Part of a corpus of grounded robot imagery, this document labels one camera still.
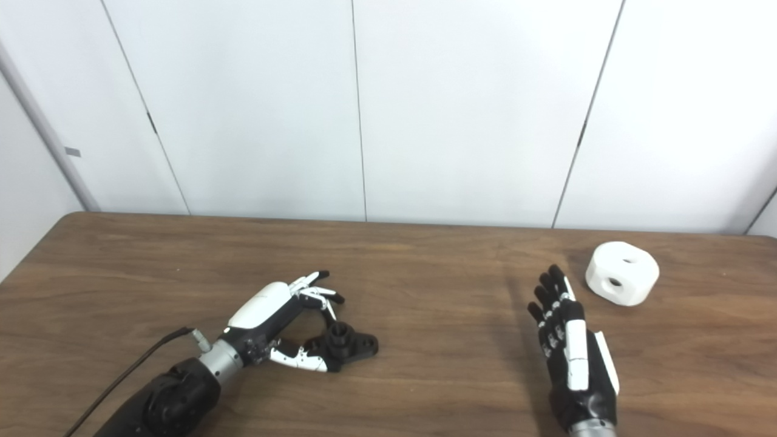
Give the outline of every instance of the black cable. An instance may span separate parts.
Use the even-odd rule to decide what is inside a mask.
[[[156,344],[151,346],[143,355],[141,355],[140,358],[134,363],[132,363],[131,366],[127,367],[127,370],[125,370],[121,375],[119,375],[118,378],[116,378],[109,386],[106,388],[98,397],[95,399],[94,402],[92,402],[92,405],[89,405],[89,408],[84,411],[84,414],[81,415],[80,418],[78,418],[77,421],[73,424],[73,426],[70,427],[70,429],[64,434],[63,437],[71,437],[73,433],[78,429],[79,426],[81,426],[84,421],[89,417],[89,415],[94,412],[94,410],[100,405],[103,400],[108,397],[110,392],[113,391],[119,384],[121,384],[122,381],[124,381],[125,378],[127,378],[130,373],[134,372],[135,369],[138,368],[143,362],[148,359],[154,352],[156,352],[157,349],[162,347],[165,343],[174,340],[178,337],[182,337],[189,332],[193,331],[194,329],[189,327],[182,327],[178,330],[175,330],[171,332],[170,334],[167,334],[165,337],[162,337],[161,340],[157,341]]]

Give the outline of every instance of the black arm casing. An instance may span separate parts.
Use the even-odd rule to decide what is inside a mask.
[[[95,437],[184,437],[220,394],[221,386],[207,367],[189,358],[124,402]]]

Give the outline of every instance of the white wall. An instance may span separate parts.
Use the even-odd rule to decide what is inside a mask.
[[[106,3],[161,142],[101,2],[0,0],[0,63],[98,209],[542,227],[620,5]],[[776,20],[628,0],[556,225],[743,232],[777,185]]]
[[[100,1],[0,0],[0,63],[90,206],[187,213]]]
[[[0,75],[0,281],[81,204]]]
[[[748,235],[768,235],[777,238],[777,196],[766,205]]]
[[[556,222],[742,233],[777,186],[777,2],[627,0]]]
[[[364,220],[350,0],[106,4],[193,214]]]
[[[620,0],[356,0],[367,217],[550,227]]]

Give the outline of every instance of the prosthetic hand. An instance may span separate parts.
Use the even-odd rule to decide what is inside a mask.
[[[542,308],[532,302],[528,310],[547,358],[553,414],[573,437],[615,437],[620,387],[605,335],[587,329],[583,306],[558,266],[539,281],[535,295]]]
[[[213,408],[221,388],[240,369],[266,360],[299,369],[339,372],[343,364],[378,352],[378,339],[359,334],[337,321],[331,302],[345,299],[332,290],[315,287],[329,276],[317,271],[291,284],[273,282],[256,293],[229,320],[212,345],[191,330],[203,354],[173,366],[125,402],[96,437],[183,437]],[[303,309],[317,309],[326,321],[326,334],[299,346],[278,334]]]

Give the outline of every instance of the white cylindrical object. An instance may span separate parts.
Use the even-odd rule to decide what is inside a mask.
[[[601,297],[623,306],[642,303],[658,280],[658,263],[646,251],[622,241],[601,244],[585,274]]]

